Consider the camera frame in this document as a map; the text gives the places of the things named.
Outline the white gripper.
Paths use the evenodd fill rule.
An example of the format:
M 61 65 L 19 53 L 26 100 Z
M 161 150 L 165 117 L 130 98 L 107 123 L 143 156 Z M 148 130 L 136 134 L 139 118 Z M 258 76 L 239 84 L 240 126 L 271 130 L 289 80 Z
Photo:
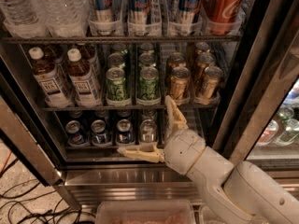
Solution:
M 164 150 L 157 148 L 156 144 L 141 144 L 119 147 L 117 151 L 127 158 L 165 162 L 180 175 L 186 175 L 206 148 L 206 142 L 198 133 L 188 129 L 186 118 L 171 96 L 166 95 L 164 102 L 168 116 L 167 129 L 173 131 L 165 140 Z

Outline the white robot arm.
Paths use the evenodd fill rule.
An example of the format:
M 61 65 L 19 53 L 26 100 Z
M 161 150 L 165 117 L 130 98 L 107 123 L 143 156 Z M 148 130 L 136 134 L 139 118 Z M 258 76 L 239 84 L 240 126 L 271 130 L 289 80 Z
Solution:
M 299 201 L 258 166 L 237 165 L 206 145 L 187 125 L 175 101 L 167 96 L 164 148 L 141 144 L 119 147 L 126 157 L 163 162 L 197 187 L 202 200 L 227 224 L 249 224 L 264 217 L 271 224 L 299 224 Z

